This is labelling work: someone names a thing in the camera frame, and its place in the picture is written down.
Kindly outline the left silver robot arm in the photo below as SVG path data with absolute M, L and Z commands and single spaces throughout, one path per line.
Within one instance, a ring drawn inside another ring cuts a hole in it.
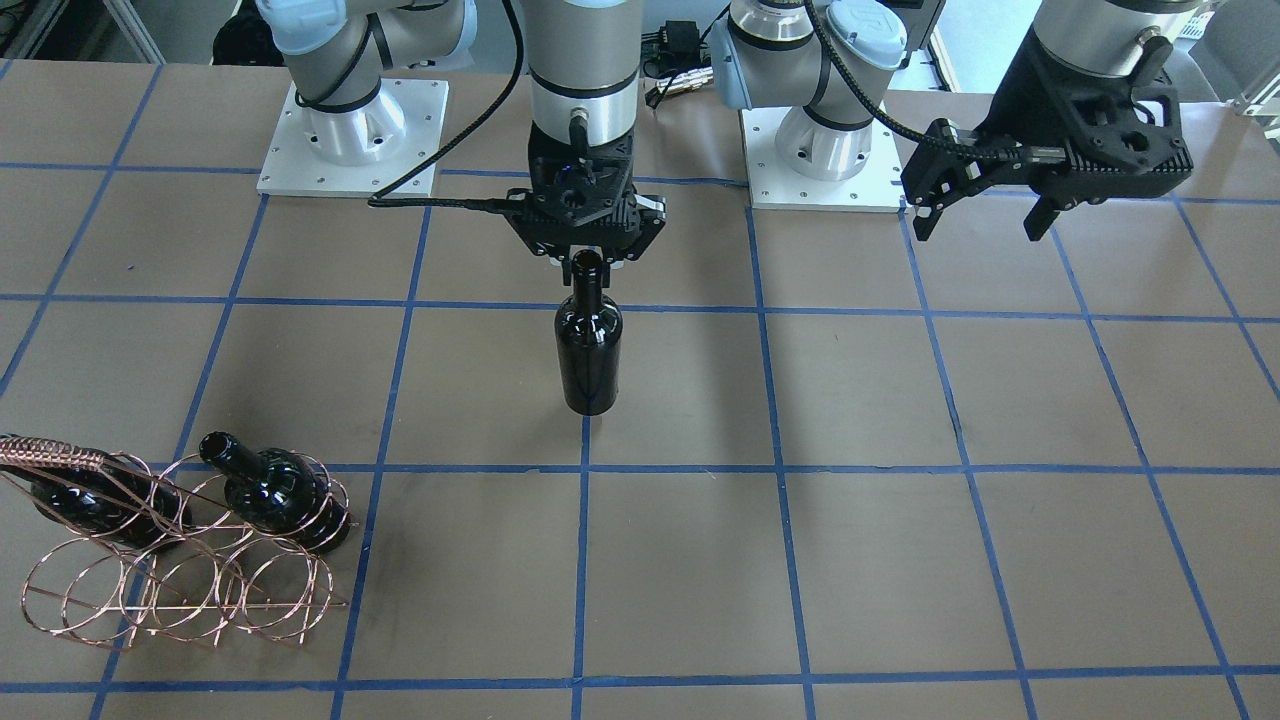
M 732 1 L 710 29 L 723 102 L 774 109 L 787 177 L 837 184 L 882 129 L 915 143 L 901 169 L 914 231 L 995 186 L 1023 186 L 1041 240 L 1065 211 L 1156 199 L 1194 170 L 1167 73 L 1199 1 Z M 925 56 L 942 90 L 991 91 L 973 128 L 924 129 L 882 106 L 891 78 Z

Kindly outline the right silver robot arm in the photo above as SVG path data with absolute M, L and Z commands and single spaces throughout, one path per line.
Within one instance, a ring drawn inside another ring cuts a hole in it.
M 474 1 L 260 1 L 291 73 L 260 193 L 361 197 L 374 208 L 502 215 L 570 284 L 639 259 L 666 202 L 634 184 L 641 83 L 640 1 L 507 1 L 515 64 L 495 100 L 443 138 L 447 86 L 393 70 L 467 61 Z M 498 199 L 440 199 L 435 165 L 530 79 L 529 184 Z

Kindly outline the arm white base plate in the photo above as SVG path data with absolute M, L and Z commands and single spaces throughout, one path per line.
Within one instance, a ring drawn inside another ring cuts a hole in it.
M 269 143 L 260 193 L 367 199 L 442 145 L 444 79 L 383 79 L 369 105 L 340 114 L 303 109 L 294 91 Z
M 893 135 L 878 120 L 837 131 L 803 108 L 740 111 L 755 209 L 896 213 L 901 163 Z

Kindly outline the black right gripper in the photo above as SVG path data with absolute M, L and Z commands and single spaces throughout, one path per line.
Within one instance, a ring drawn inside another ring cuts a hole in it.
M 667 223 L 666 197 L 635 190 L 635 131 L 579 152 L 532 126 L 527 145 L 532 187 L 508 192 L 516 208 L 507 222 L 536 255 L 564 260 L 572 246 L 599 247 L 609 261 L 602 284 L 611 286 Z

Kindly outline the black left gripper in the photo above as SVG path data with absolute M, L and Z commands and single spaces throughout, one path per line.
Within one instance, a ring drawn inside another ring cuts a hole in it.
M 1006 141 L 1061 149 L 1065 161 L 1030 174 L 1039 192 L 1023 220 L 1041 241 L 1082 199 L 1158 197 L 1190 178 L 1178 91 L 1164 73 L 1172 44 L 1157 36 L 1126 76 L 1087 74 L 1028 35 L 977 129 L 933 120 L 902 169 L 911 227 L 925 242 L 946 208 L 992 187 L 1006 170 Z

